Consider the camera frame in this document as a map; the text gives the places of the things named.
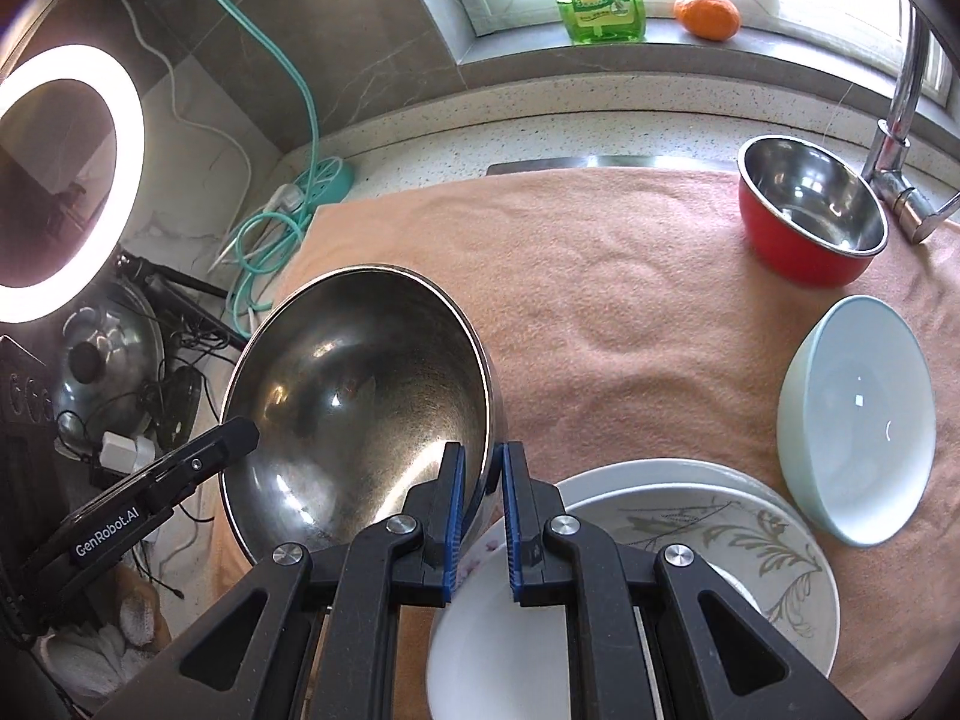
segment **orange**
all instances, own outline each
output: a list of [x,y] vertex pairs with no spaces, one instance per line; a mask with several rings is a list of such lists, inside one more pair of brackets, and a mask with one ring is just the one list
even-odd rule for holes
[[740,11],[730,0],[677,0],[673,15],[687,32],[707,40],[728,40],[740,28]]

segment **light blue bowl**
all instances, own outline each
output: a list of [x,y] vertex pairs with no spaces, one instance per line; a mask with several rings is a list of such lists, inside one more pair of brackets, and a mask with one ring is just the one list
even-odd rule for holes
[[867,295],[834,304],[790,362],[776,414],[800,510],[851,546],[886,541],[917,509],[936,442],[930,372],[906,322]]

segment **window sill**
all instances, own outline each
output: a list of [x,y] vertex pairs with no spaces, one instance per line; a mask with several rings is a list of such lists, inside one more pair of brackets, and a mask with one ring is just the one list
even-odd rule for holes
[[[582,73],[675,73],[779,86],[885,118],[895,80],[795,38],[743,29],[726,43],[701,40],[672,19],[647,20],[646,42],[575,46],[561,23],[474,38],[459,61],[469,87]],[[942,106],[920,101],[912,131],[960,159],[960,125]]]

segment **chrome faucet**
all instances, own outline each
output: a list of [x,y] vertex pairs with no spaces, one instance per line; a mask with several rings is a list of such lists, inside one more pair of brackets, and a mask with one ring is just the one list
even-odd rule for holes
[[936,207],[904,177],[904,162],[910,148],[907,133],[913,124],[930,51],[930,30],[917,9],[910,6],[910,28],[904,66],[896,79],[887,119],[877,122],[877,133],[861,175],[893,212],[911,244],[928,237],[942,221],[960,208],[960,191]]

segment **white plate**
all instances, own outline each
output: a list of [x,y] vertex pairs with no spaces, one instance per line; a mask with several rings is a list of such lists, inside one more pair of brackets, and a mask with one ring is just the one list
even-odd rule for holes
[[[768,619],[824,674],[840,608],[827,560],[797,519],[754,495],[711,485],[645,485],[569,505],[618,541],[688,543],[742,581]],[[427,661],[435,720],[569,717],[565,613],[512,603],[496,548],[438,621]]]
[[[772,506],[791,514],[806,528],[803,519],[795,509],[774,490],[748,474],[715,463],[682,458],[651,458],[649,460],[630,460],[602,466],[600,469],[584,471],[557,484],[560,497],[566,507],[596,498],[598,495],[612,493],[613,490],[627,490],[640,485],[662,485],[674,482],[686,482],[693,485],[717,485],[717,487],[740,490],[741,493],[755,495]],[[470,572],[477,569],[483,560],[494,550],[507,543],[503,532],[503,519],[494,522],[483,536],[460,557],[457,566],[457,584],[462,584]]]

